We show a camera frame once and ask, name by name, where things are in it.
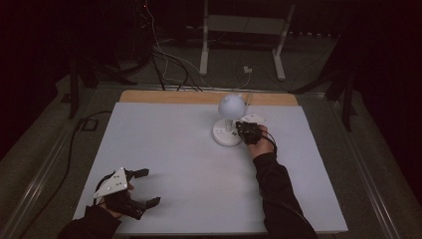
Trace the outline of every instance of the ball stand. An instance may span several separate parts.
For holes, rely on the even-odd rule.
[[[214,140],[223,146],[234,146],[242,141],[234,122],[230,119],[218,120],[212,128],[212,135]]]

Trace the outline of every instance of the robotic hand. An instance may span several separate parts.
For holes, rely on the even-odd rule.
[[[128,182],[133,178],[139,178],[148,175],[149,170],[144,168],[138,171],[129,171],[124,168],[105,176],[97,186],[94,194],[94,204],[97,204],[97,198],[103,197],[106,208],[123,215],[140,219],[142,214],[149,208],[158,205],[160,197],[147,200],[145,203],[130,199],[127,191]]]
[[[257,123],[236,121],[236,130],[238,131],[239,137],[246,144],[257,144],[261,138],[270,141],[273,144],[274,153],[277,155],[276,141],[269,132],[266,132],[266,134],[269,135],[271,139],[269,139],[267,136],[264,136],[263,131],[260,129]]]

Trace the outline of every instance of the white stand leg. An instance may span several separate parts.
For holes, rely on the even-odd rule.
[[[283,81],[286,79],[285,70],[283,69],[283,63],[282,59],[280,58],[280,54],[277,54],[276,49],[273,49],[273,58],[274,64],[276,66],[277,79]]]
[[[208,71],[208,0],[204,1],[204,37],[202,39],[201,63],[199,75],[205,77]]]
[[[280,36],[279,46],[276,49],[273,49],[273,57],[274,57],[274,64],[276,66],[277,72],[277,79],[283,81],[286,79],[285,70],[283,69],[282,59],[280,58],[280,54],[282,53],[283,45],[285,44],[286,38],[289,32],[289,26],[292,20],[293,13],[295,12],[295,5],[292,5],[289,10],[289,15],[286,18],[286,24],[283,28],[283,32]]]

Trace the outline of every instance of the electronic device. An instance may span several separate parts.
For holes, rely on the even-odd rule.
[[[130,199],[130,194],[127,191],[128,182],[133,177],[143,177],[148,173],[149,170],[146,168],[129,171],[122,167],[118,171],[105,176],[97,186],[94,204],[97,204],[97,198],[102,197],[107,209],[139,220],[147,209],[158,205],[161,198],[155,197],[144,203],[134,201]]]

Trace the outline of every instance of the dark background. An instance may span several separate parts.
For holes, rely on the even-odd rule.
[[[69,72],[73,49],[70,46],[76,44],[111,66],[115,66],[117,57],[127,57],[118,55],[116,49],[124,45],[121,38],[132,37],[126,29],[133,27],[134,2],[1,2],[0,158],[55,97],[55,82]],[[186,25],[194,28],[202,25],[201,1],[149,2],[156,23],[168,36],[183,40],[189,36]],[[237,4],[245,7],[236,8],[239,11],[233,14],[273,16],[277,8],[268,7],[270,3],[283,4],[239,2],[215,0],[218,4],[210,7],[210,11],[224,13]],[[418,188],[422,183],[420,5],[395,0],[296,2],[290,28],[293,36],[312,33],[338,38],[324,71],[354,69],[354,88],[361,92],[398,165],[422,202],[422,190]]]

